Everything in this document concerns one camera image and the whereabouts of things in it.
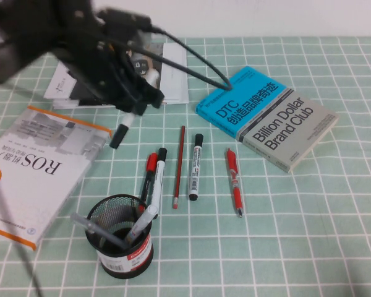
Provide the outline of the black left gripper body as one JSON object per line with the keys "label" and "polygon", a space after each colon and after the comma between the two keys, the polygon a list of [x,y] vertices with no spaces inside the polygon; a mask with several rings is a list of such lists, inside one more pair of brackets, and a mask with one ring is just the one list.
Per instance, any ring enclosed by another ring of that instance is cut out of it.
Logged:
{"label": "black left gripper body", "polygon": [[143,45],[139,30],[75,28],[56,45],[56,57],[97,101],[115,106],[118,95],[136,100],[144,84],[127,54],[130,45]]}

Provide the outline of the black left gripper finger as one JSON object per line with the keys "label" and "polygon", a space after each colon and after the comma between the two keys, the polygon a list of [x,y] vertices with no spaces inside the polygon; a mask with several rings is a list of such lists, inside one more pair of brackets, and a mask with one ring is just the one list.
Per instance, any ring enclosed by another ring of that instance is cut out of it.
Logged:
{"label": "black left gripper finger", "polygon": [[164,100],[163,93],[157,88],[152,87],[150,84],[142,84],[139,89],[140,98],[137,101],[137,108],[141,109],[147,105],[159,109]]}
{"label": "black left gripper finger", "polygon": [[147,108],[147,96],[141,95],[134,100],[125,95],[118,95],[115,97],[115,107],[125,113],[142,116]]}

